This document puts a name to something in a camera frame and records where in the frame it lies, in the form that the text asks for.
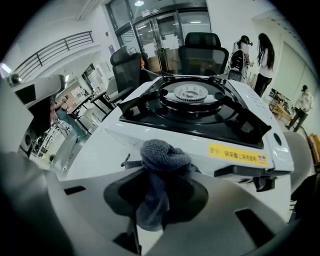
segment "black stove top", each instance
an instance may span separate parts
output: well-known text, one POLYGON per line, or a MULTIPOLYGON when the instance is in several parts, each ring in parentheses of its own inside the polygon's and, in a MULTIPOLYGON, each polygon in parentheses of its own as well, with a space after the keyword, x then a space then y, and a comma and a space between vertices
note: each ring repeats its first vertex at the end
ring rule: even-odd
POLYGON ((263 149, 270 129, 224 79, 162 77, 119 104, 120 121, 263 149))

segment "ceiling light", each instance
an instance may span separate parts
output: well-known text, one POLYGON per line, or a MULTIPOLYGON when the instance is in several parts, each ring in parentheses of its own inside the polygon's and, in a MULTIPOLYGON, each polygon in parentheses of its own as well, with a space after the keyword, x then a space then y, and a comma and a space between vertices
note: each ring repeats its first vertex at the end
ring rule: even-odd
POLYGON ((1 63, 1 68, 6 71, 8 74, 11 73, 11 69, 4 63, 1 63))
POLYGON ((138 1, 136 1, 136 2, 134 3, 134 5, 135 5, 135 6, 143 6, 144 3, 145 3, 144 1, 138 0, 138 1))
POLYGON ((138 27, 137 28, 137 30, 140 30, 140 29, 142 29, 142 28, 145 28, 147 25, 143 25, 143 26, 141 26, 141 27, 138 27))

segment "gray cloth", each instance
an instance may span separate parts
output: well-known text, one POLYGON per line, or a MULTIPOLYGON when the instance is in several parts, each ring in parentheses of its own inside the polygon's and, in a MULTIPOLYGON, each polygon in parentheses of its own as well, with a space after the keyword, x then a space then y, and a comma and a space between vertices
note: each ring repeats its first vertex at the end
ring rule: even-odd
POLYGON ((140 155, 142 161, 125 161, 122 166, 132 168, 142 165, 149 171, 147 192, 136 211, 136 222, 140 228, 155 232, 162 229, 163 215, 169 211, 166 183, 156 173, 172 172, 172 174, 187 175, 199 170, 191 164, 191 158, 180 148, 174 148, 163 140, 145 141, 140 155))

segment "window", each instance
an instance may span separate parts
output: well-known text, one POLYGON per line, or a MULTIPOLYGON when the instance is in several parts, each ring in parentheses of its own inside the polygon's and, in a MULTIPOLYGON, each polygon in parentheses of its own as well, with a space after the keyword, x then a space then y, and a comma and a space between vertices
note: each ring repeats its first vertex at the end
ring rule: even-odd
POLYGON ((123 33, 121 36, 121 46, 126 47, 126 51, 130 52, 131 54, 139 53, 139 47, 137 44, 137 40, 135 38, 134 32, 132 29, 123 33))
POLYGON ((117 29, 129 22, 130 17, 124 0, 115 0, 111 2, 110 8, 117 29))
POLYGON ((132 14, 133 14, 134 18, 142 16, 142 14, 146 10, 151 11, 151 10, 154 10, 157 8, 172 6, 175 4, 174 0, 161 0, 161 1, 159 1, 159 0, 143 0, 143 5, 135 6, 136 2, 137 2, 137 0, 129 0, 129 5, 132 10, 132 14))
POLYGON ((183 40, 189 32, 211 32, 209 14, 206 11, 179 13, 183 32, 183 40))

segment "white stove body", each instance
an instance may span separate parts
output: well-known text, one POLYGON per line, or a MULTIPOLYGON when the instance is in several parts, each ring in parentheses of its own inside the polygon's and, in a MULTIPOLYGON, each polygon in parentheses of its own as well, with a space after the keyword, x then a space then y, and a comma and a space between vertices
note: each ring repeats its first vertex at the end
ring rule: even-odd
MULTIPOLYGON (((130 94, 124 102, 142 95, 158 79, 160 79, 160 77, 152 82, 142 84, 130 94)), ((262 138, 264 149, 119 121, 122 115, 119 107, 116 107, 106 118, 107 125, 105 126, 105 130, 119 143, 132 147, 132 150, 137 151, 140 150, 144 141, 151 139, 166 141, 173 147, 182 149, 191 157, 192 163, 197 166, 203 174, 210 176, 214 176, 215 171, 232 165, 286 171, 288 174, 292 172, 294 170, 294 164, 287 141, 272 113, 263 104, 261 98, 259 98, 248 85, 233 80, 229 80, 229 82, 237 90, 248 108, 267 125, 272 127, 262 138), (281 145, 277 143, 274 134, 279 136, 281 145), (265 154, 267 164, 261 165, 212 156, 209 154, 210 143, 265 154)), ((231 180, 238 182, 243 178, 243 176, 233 176, 231 180)))

